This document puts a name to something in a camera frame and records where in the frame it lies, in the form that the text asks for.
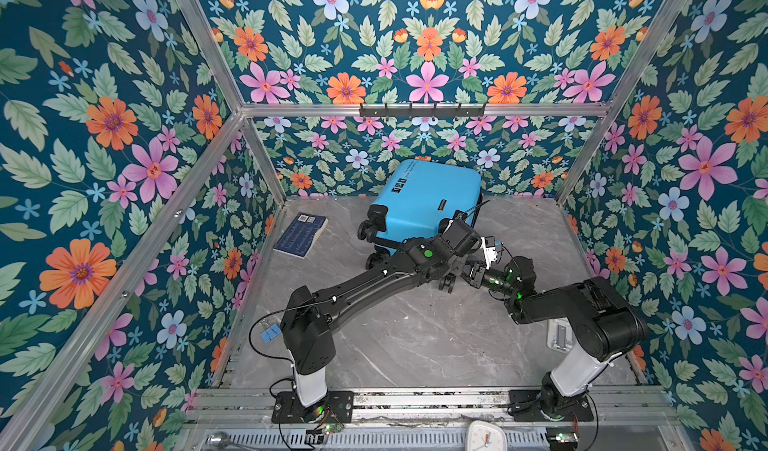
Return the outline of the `blue hard-shell suitcase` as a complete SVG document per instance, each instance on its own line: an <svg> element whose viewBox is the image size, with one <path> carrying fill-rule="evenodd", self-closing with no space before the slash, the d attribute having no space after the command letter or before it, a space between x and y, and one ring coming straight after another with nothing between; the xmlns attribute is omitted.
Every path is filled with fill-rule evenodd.
<svg viewBox="0 0 768 451"><path fill-rule="evenodd" d="M375 246L367 270L393 255L405 240L434 237L454 219L463 219L474 228L480 188L481 178L474 170L419 160L403 162L358 228L358 238ZM435 282L450 292L456 280L450 276Z"/></svg>

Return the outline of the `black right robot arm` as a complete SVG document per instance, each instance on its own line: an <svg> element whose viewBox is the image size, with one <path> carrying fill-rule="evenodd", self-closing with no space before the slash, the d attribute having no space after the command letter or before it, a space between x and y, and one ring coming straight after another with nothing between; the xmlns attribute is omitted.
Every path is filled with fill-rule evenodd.
<svg viewBox="0 0 768 451"><path fill-rule="evenodd" d="M564 319L572 331L570 351L544 375L538 391L509 393L508 413L519 422L591 420L593 381L648 336L644 318L600 276L537 292L532 260L522 256L503 268L471 259L461 276L501 300L517 325Z"/></svg>

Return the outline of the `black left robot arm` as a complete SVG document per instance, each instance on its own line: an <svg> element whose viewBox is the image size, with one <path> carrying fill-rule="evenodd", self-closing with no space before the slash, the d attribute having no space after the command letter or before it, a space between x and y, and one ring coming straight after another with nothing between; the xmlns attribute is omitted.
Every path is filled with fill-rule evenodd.
<svg viewBox="0 0 768 451"><path fill-rule="evenodd" d="M294 290L280 329L301 406L312 408L326 400L326 367L336 356L336 330L401 292L456 274L481 242L472 226L456 219L434 237L405 240L393 255L341 284L314 292L305 286Z"/></svg>

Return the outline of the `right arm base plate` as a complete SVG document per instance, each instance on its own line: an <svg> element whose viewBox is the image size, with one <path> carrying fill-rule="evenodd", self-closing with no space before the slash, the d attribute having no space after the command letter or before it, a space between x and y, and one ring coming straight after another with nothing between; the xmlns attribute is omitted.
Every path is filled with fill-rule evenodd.
<svg viewBox="0 0 768 451"><path fill-rule="evenodd" d="M592 422L595 419L587 393L572 397L554 388L511 390L507 412L518 422Z"/></svg>

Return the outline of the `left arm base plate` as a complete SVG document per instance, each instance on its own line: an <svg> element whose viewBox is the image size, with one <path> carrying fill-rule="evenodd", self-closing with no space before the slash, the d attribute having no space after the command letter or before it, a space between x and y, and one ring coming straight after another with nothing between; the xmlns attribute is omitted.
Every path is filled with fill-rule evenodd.
<svg viewBox="0 0 768 451"><path fill-rule="evenodd" d="M304 406L295 391L282 391L276 396L273 424L348 424L352 421L355 394L351 391L329 391L318 403Z"/></svg>

